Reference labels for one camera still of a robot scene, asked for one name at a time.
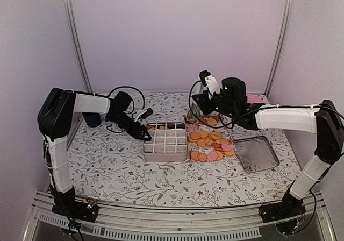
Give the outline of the metal tin with white dividers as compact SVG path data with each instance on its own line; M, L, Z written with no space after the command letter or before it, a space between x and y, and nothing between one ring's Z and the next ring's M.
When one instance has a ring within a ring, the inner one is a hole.
M148 123L154 125L155 130L148 132L152 140L144 141L143 153L147 162L181 162L187 159L187 132L182 122ZM175 125L175 129L168 130L168 125Z

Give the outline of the floral tablecloth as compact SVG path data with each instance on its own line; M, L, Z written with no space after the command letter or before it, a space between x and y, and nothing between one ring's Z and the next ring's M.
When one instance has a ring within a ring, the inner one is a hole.
M67 151L78 196L158 207L222 207L282 198L301 173L282 130L188 124L183 93L131 94L150 141L115 124L82 123Z

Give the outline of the dark blue cup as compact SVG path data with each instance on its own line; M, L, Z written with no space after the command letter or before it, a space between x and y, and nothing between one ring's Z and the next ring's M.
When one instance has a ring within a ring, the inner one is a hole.
M102 119L99 113L83 112L82 116L90 128L96 128L100 126Z

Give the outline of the silver tin lid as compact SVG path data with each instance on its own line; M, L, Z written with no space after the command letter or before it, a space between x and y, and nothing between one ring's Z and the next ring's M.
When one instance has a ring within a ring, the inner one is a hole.
M265 136L238 139L234 141L234 146L242 168L248 174L273 169L280 164Z

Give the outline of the aluminium front rail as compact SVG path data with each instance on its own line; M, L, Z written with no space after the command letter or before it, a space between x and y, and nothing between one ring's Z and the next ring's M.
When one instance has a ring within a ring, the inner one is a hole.
M303 216L264 222L258 204L239 207L167 208L99 202L95 222L52 212L53 198L37 192L23 240L336 240L320 193L304 199Z

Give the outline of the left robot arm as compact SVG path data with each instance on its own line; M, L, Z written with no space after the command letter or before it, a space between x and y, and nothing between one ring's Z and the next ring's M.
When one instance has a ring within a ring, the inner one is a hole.
M147 128L127 113L132 97L117 87L115 97L82 91L53 88L44 101L38 116L38 128L44 139L45 159L50 189L55 203L68 216L76 216L80 205L75 201L75 188L69 176L67 140L75 113L89 113L116 124L136 140L151 140Z

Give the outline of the left aluminium frame post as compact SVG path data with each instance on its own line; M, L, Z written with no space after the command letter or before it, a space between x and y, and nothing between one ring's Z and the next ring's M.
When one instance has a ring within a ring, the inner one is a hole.
M73 2L72 0L63 0L63 3L65 6L64 8L65 8L66 16L67 16L67 22L68 22L68 26L69 26L69 30L71 34L71 39L73 42L74 51L77 58L77 63L80 69L81 78L84 83L86 91L92 93L93 88L92 88L89 74L87 71L87 67L85 64L85 59L83 57L82 47L81 47L80 38L78 35L77 23L76 23L74 9L73 9Z

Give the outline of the pink round cookie right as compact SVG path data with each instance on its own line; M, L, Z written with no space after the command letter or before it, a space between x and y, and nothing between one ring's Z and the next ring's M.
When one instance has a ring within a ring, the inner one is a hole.
M221 148L225 151L225 152L229 152L231 151L231 146L229 144L222 144Z

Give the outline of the pink plate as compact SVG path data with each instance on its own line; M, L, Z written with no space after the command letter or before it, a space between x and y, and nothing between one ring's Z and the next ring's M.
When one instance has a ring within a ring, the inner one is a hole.
M264 100L258 95L247 94L247 102L250 104L257 104L264 103Z

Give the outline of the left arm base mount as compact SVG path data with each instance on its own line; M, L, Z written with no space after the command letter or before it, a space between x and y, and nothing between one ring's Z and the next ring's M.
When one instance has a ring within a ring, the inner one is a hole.
M79 219L86 222L94 223L98 216L98 205L84 202L58 201L55 199L52 212L67 218Z

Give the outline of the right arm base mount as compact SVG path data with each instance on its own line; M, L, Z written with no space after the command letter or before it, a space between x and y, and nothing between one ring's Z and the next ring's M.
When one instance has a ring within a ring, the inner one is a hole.
M259 207L258 213L263 223L279 221L282 219L305 214L303 200L284 199L277 203L264 203Z

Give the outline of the aluminium frame post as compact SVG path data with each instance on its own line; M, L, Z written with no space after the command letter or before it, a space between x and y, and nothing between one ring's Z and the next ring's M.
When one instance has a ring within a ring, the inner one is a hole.
M65 8L66 16L67 16L67 22L68 22L68 26L69 26L69 30L71 34L71 39L73 42L74 51L77 58L77 63L80 69L81 78L84 83L86 91L92 93L93 88L92 88L89 74L87 71L87 67L85 64L85 59L83 57L82 47L81 47L80 38L78 35L77 23L76 23L74 9L73 9L73 2L72 0L63 0L63 3L65 6L64 8Z
M293 0L285 0L284 1L284 8L283 8L283 13L282 13L282 21L281 21L281 26L277 38L277 44L275 48L275 53L273 57L273 61L271 64L271 69L270 73L268 76L268 81L264 90L264 95L269 97L272 93L274 82L276 80L280 60L282 57L282 52L283 52L283 47L285 43L285 38L287 35L288 31L288 25L292 13L292 6L293 6Z

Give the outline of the metal serving tongs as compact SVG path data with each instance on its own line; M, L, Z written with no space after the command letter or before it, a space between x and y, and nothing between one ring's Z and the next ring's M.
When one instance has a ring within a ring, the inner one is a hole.
M189 109L189 111L187 112L185 118L188 120L192 120L193 122L197 122L198 118L201 119L203 116L203 113L201 111L201 109L199 108L199 106L197 104L192 104L191 108Z

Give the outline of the right aluminium frame post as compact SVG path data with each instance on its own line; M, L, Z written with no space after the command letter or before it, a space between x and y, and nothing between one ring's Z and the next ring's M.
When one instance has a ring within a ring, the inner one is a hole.
M285 0L284 1L284 8L283 8L283 13L282 13L282 21L281 21L281 26L277 38L277 44L275 48L275 53L273 57L273 61L271 64L271 69L270 73L268 76L268 81L264 90L264 95L269 97L272 93L274 82L276 80L280 60L282 57L282 52L283 52L283 47L285 43L285 38L287 35L288 31L288 25L292 13L292 6L293 6L293 0Z

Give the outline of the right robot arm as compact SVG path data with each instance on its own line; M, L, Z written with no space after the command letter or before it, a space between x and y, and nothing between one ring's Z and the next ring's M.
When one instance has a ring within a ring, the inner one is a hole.
M301 175L291 184L278 206L282 217L290 217L298 210L312 187L343 156L343 115L330 100L313 105L267 105L249 103L246 84L228 77L218 84L215 77L204 71L200 74L200 93L189 93L204 115L217 112L230 118L230 125L246 130L282 129L301 131L317 136L314 156L307 162Z

